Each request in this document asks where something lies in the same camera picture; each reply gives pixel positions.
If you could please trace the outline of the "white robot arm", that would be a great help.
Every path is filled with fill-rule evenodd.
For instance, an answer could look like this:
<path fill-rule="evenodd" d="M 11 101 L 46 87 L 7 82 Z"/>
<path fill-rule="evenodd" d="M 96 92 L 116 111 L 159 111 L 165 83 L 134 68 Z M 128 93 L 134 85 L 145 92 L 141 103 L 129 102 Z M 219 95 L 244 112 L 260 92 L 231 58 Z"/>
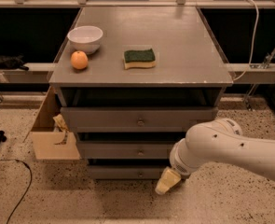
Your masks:
<path fill-rule="evenodd" d="M 210 161 L 235 165 L 275 181 L 275 140 L 245 137 L 232 119 L 194 125 L 173 146 L 171 165 L 164 169 L 155 192 L 165 194 Z"/>

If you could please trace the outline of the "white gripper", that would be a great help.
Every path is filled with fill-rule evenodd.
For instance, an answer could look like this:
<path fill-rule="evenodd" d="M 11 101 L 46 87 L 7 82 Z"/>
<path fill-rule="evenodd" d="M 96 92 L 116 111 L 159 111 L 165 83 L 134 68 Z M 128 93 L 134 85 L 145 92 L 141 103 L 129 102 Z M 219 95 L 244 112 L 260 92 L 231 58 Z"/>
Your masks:
<path fill-rule="evenodd" d="M 195 157 L 186 146 L 185 140 L 177 142 L 170 153 L 171 167 L 166 167 L 162 172 L 155 188 L 159 195 L 165 194 L 181 181 L 182 178 L 189 178 L 192 173 L 199 169 L 199 159 Z"/>

